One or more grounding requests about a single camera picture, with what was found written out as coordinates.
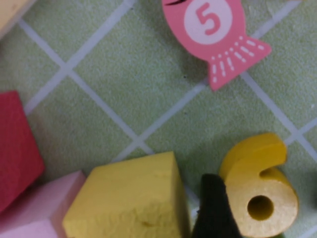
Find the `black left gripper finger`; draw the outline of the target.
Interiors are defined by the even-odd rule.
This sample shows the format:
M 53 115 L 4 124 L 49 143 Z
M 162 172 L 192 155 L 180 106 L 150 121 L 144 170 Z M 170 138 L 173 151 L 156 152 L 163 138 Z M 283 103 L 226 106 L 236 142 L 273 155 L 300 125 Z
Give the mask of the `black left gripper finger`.
M 224 181 L 215 174 L 202 175 L 200 207 L 192 237 L 240 238 L 241 236 L 231 212 Z

